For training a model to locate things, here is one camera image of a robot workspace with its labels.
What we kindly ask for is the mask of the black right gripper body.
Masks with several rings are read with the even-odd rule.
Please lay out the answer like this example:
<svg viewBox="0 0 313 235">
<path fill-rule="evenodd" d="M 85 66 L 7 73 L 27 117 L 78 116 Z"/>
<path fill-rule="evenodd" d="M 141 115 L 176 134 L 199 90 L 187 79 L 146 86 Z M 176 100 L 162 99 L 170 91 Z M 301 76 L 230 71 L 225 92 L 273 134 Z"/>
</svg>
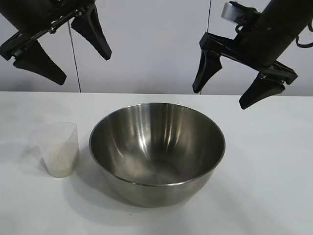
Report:
<svg viewBox="0 0 313 235">
<path fill-rule="evenodd" d="M 260 14 L 236 25 L 235 31 L 234 39 L 205 32 L 199 42 L 201 51 L 208 50 L 258 72 L 274 74 L 288 85 L 298 77 L 293 69 L 277 60 L 293 39 L 280 35 Z"/>
</svg>

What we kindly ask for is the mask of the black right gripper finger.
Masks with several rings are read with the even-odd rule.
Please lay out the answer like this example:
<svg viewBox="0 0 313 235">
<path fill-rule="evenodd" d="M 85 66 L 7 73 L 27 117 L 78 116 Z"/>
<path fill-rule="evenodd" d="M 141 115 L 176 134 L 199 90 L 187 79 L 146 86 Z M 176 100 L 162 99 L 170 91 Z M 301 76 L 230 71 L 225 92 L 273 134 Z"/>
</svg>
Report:
<svg viewBox="0 0 313 235">
<path fill-rule="evenodd" d="M 222 69 L 220 56 L 208 50 L 201 51 L 199 68 L 193 82 L 193 92 L 198 94 L 206 85 L 208 80 Z"/>
<path fill-rule="evenodd" d="M 284 90 L 284 80 L 281 77 L 260 72 L 239 99 L 239 104 L 245 110 L 267 97 L 281 94 Z"/>
</svg>

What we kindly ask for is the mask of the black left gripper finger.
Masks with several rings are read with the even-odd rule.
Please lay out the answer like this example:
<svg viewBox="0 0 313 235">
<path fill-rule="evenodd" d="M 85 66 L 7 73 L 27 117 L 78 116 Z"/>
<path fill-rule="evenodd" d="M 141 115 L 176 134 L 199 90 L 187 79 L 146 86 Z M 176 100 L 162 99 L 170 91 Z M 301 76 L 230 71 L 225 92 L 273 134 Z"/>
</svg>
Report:
<svg viewBox="0 0 313 235">
<path fill-rule="evenodd" d="M 63 85 L 67 75 L 50 59 L 38 41 L 14 53 L 13 65 L 22 70 L 39 74 L 52 82 Z"/>
<path fill-rule="evenodd" d="M 95 4 L 78 9 L 71 28 L 84 37 L 105 60 L 111 58 L 112 50 L 103 33 Z"/>
</svg>

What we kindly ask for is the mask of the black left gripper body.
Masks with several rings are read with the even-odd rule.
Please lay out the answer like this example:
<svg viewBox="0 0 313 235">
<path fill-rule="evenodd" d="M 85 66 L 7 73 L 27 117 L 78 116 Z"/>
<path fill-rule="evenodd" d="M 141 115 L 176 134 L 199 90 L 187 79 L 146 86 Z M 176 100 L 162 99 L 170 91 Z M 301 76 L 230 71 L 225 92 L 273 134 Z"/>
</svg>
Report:
<svg viewBox="0 0 313 235">
<path fill-rule="evenodd" d="M 8 61 L 16 50 L 48 31 L 53 33 L 93 4 L 93 0 L 2 0 L 0 14 L 18 32 L 0 46 L 0 55 Z"/>
</svg>

